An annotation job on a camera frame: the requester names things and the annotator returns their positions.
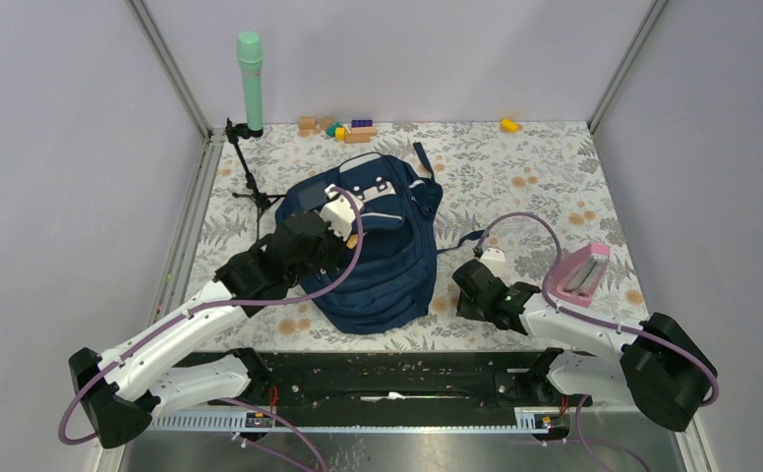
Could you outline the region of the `navy blue student backpack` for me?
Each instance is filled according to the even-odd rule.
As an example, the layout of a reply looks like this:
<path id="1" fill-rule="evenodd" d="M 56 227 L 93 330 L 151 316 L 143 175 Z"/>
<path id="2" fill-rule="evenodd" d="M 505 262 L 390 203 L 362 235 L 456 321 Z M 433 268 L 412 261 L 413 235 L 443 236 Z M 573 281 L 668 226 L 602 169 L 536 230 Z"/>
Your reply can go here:
<path id="1" fill-rule="evenodd" d="M 330 185 L 363 203 L 364 243 L 346 280 L 315 304 L 337 329 L 351 334 L 383 333 L 425 316 L 441 252 L 434 231 L 441 185 L 398 157 L 367 152 L 291 187 L 275 221 L 322 209 Z"/>

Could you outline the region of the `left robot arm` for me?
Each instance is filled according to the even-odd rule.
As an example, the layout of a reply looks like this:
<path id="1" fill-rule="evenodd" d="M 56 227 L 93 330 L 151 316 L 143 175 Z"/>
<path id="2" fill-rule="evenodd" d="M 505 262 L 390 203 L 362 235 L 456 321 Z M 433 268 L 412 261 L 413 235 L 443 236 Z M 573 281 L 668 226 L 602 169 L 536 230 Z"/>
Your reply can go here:
<path id="1" fill-rule="evenodd" d="M 115 448 L 161 416 L 250 390 L 267 374 L 256 353 L 224 354 L 193 367 L 179 363 L 261 309 L 291 304 L 288 291 L 310 275 L 335 270 L 349 240 L 362 249 L 363 228 L 361 213 L 342 201 L 294 212 L 158 322 L 101 353 L 76 351 L 68 360 L 75 396 L 60 420 L 60 441 Z"/>

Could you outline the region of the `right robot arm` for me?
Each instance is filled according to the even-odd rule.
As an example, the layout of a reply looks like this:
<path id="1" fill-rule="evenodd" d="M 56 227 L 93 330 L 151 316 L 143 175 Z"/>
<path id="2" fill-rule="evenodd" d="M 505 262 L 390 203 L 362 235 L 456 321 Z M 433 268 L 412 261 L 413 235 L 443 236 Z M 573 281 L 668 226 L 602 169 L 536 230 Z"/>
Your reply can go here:
<path id="1" fill-rule="evenodd" d="M 562 304 L 542 287 L 507 285 L 478 260 L 462 265 L 452 279 L 460 290 L 458 316 L 570 346 L 532 369 L 561 394 L 632 404 L 674 432 L 685 431 L 700 407 L 716 401 L 715 366 L 668 315 L 616 323 Z"/>

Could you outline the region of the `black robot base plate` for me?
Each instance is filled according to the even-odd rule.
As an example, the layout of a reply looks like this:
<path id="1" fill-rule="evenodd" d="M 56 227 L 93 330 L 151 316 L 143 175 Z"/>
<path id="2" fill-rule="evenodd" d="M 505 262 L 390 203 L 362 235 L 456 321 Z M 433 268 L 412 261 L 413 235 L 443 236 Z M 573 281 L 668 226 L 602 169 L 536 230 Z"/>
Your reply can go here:
<path id="1" fill-rule="evenodd" d="M 238 400 L 272 408 L 456 400 L 488 408 L 578 404 L 532 369 L 556 349 L 521 352 L 265 352 Z"/>

